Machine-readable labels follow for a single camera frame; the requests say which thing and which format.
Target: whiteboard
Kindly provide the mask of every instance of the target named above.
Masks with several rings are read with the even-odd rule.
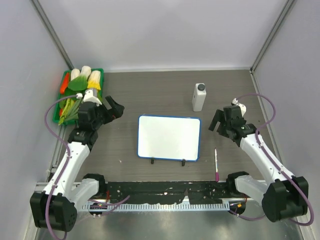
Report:
[[[197,117],[141,115],[138,119],[140,158],[197,161],[201,120]]]

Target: white bottle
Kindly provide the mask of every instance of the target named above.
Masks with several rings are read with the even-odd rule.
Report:
[[[197,83],[192,97],[192,107],[194,112],[200,112],[206,99],[206,86],[204,83]]]

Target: gray floor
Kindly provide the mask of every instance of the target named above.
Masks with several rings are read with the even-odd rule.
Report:
[[[192,96],[196,83],[205,83],[207,96],[201,112],[193,112]],[[214,180],[214,148],[218,152],[220,179],[229,173],[247,171],[262,176],[252,160],[231,140],[211,132],[208,127],[216,112],[232,99],[255,92],[248,70],[167,71],[106,73],[103,95],[111,95],[125,106],[123,117],[101,127],[98,140],[85,160],[77,180],[87,173],[99,173],[108,181],[189,181]],[[264,123],[257,97],[243,100],[245,118],[256,126]],[[199,117],[202,120],[200,158],[187,162],[148,159],[137,156],[138,117],[142,114]],[[262,131],[272,149],[267,130]]]
[[[262,210],[248,202],[245,216],[260,217]],[[290,221],[272,223],[266,218],[245,221],[222,211],[112,213],[93,219],[79,217],[67,240],[303,240]],[[52,240],[40,229],[35,240]]]

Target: green crate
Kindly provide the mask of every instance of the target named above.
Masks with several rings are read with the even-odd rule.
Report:
[[[101,72],[101,76],[100,76],[100,87],[101,87],[101,91],[100,91],[100,96],[102,97],[102,92],[103,92],[103,89],[104,89],[104,70],[102,69],[102,68],[93,68],[93,69],[91,69],[91,71],[100,71]],[[64,73],[63,73],[63,76],[62,76],[62,80],[61,80],[61,84],[63,83],[63,81],[64,81],[64,78],[65,78],[65,75],[67,74],[67,73],[70,73],[70,75],[71,75],[71,71],[70,70],[67,70],[67,71],[65,71]],[[61,98],[61,94],[60,94],[60,87],[59,87],[59,89],[58,89],[58,93],[59,93],[59,95],[58,95],[58,99],[60,99]],[[57,103],[56,105],[55,105],[55,108],[54,108],[54,113],[53,113],[53,122],[54,123],[59,123],[59,119],[60,119],[60,117],[59,117],[59,111],[60,111],[60,107],[59,107],[59,103]],[[63,123],[63,125],[69,125],[69,124],[75,124],[76,123],[76,121],[75,120],[70,120],[70,121],[67,121],[67,122],[64,122]]]

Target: white wall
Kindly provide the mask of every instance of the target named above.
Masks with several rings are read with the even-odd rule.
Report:
[[[22,240],[56,144],[43,116],[67,66],[28,0],[0,7],[0,56],[0,233]]]
[[[78,68],[251,67],[286,0],[40,0]]]
[[[320,227],[320,2],[297,1],[256,70],[262,94],[275,103],[272,124],[284,163],[309,182]]]

